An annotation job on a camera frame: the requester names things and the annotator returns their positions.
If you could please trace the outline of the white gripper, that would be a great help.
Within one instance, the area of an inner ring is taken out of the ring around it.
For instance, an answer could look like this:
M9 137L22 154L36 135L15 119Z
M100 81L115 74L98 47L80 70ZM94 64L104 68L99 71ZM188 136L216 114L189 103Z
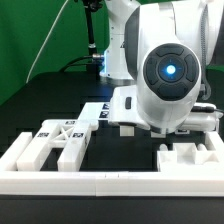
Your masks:
M108 123L116 126L132 126L152 132L175 132L176 130L214 131L219 129L223 113L213 104L196 103L185 119L177 112L171 113L171 120L147 122L137 111L136 87L126 86L114 89L110 100Z

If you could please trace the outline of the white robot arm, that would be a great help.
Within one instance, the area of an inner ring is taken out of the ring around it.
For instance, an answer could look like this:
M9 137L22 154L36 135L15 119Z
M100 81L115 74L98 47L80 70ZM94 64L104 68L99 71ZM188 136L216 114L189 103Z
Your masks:
M124 29L127 71L135 83L114 89L108 123L159 134L213 131L221 114L205 69L224 63L217 51L224 0L180 0L138 6Z

